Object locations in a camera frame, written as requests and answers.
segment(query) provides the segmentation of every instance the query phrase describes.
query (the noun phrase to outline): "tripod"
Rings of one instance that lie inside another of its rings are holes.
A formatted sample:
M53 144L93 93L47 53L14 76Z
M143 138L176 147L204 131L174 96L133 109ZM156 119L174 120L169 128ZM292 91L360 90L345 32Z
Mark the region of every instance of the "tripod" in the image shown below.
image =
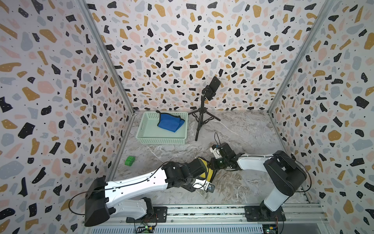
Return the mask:
M216 119L218 121L221 121L219 118L217 118L216 116L214 116L213 114L209 113L209 111L207 111L207 108L204 107L204 103L205 103L205 100L206 100L206 96L205 96L205 91L206 91L206 88L204 88L202 91L201 91L201 106L200 108L198 108L197 110L194 110L193 112L190 112L188 113L188 115L192 115L193 117L195 117L196 121L199 123L197 125L197 131L196 131L196 137L195 137L195 141L197 141L197 137L199 136L199 131L200 131L200 128L206 124L207 122L209 122L210 120L212 119ZM200 117L198 118L197 115L195 113L199 112L200 113ZM210 115L209 119L206 119L204 120L204 114L207 113L208 115Z

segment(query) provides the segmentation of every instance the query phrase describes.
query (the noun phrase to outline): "green plastic basket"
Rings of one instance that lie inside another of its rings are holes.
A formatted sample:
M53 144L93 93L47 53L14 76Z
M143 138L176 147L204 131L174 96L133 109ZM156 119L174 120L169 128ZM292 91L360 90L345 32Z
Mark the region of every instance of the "green plastic basket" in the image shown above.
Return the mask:
M184 119L184 124L175 133L157 126L160 114L146 111L141 118L136 139L142 144L184 145L187 138L188 112L168 113Z

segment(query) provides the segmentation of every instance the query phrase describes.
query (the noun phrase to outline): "black cable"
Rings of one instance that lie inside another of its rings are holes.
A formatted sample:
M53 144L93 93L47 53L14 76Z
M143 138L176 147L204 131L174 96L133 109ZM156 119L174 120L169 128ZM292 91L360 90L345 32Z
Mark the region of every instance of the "black cable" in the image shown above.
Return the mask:
M70 201L69 201L69 204L68 204L68 208L69 208L69 210L70 210L70 212L72 212L73 214L76 214L76 215L85 215L85 214L79 214L79 213L76 213L76 212L74 212L74 211L72 211L71 210L71 206L70 206L70 203L71 203L71 201L74 199L74 197L76 197L76 196L78 196L78 195L80 195L80 194L83 194L83 193L87 193L87 192L99 192L99 191L105 191L105 190L113 190L113 189L119 189L119 188L123 188L123 187L127 187L127 186L131 186L131 185L136 185L136 184L139 184L139 183L142 183L142 182L144 182L144 181L147 181L147 180L149 180L165 163L168 163L169 161L167 161L167 162L164 162L163 164L161 164L161 166L159 166L157 169L156 169L156 171L149 177L149 178L147 178L147 179L145 179L145 180L142 180L142 181L139 181L139 182L136 182L136 183L132 183L132 184L129 184L129 185L122 185L122 186L119 186L119 187L115 187L115 188L107 188L107 189L99 189L99 190L90 190L90 191L84 191L84 192L80 192L80 193L78 193L78 194L76 194L75 196L73 196L71 199L70 199Z
M281 158L283 158L283 159L285 159L285 158L287 158L287 159L292 159L292 160L294 160L295 162L298 162L304 169L305 169L305 171L306 171L306 173L308 173L308 176L309 176L309 180L310 180L310 186L309 186L309 188L307 189L307 190L305 190L305 191L295 191L295 192L307 192L307 191L309 191L310 190L310 188L312 187L312 178L310 177L310 174L309 174L309 171L305 168L305 166L301 163L301 162L299 162L299 161L297 161L296 159L293 159L293 158L288 158L288 157L283 157L283 156L280 156L280 155L276 155L276 156L265 156L265 157L263 157L263 158L272 158L272 157L277 157L277 156L279 156L279 157L281 157ZM261 156L257 156L257 155L248 155L248 156L245 156L245 157L261 157Z

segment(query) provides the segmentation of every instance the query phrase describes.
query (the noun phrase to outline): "metal vent grille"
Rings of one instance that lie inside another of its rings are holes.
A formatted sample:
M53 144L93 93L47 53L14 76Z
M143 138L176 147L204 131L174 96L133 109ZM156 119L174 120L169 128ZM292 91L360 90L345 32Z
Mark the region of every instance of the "metal vent grille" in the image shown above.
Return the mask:
M236 224L236 225L194 225L193 227L183 227L184 225L163 225L156 227L154 233L252 233L262 234L263 229L260 224ZM90 234L120 234L134 233L133 226L103 226L94 227Z

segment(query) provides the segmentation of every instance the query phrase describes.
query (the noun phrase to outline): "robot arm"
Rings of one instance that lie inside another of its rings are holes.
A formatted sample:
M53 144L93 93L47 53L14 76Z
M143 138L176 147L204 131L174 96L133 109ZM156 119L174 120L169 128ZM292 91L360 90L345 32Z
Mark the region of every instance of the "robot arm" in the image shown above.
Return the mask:
M203 189L214 192L209 180L220 169L259 170L269 173L275 187L260 204L261 216L270 216L292 196L305 181L306 173L285 152L271 155L235 154L227 143L210 148L214 157L204 164L201 158L190 163L167 162L157 170L126 180L105 182L104 177L93 181L86 193L85 226L101 224L111 216L123 215L134 219L148 219L153 214L149 198L128 200L135 196L171 187L182 187L190 192Z

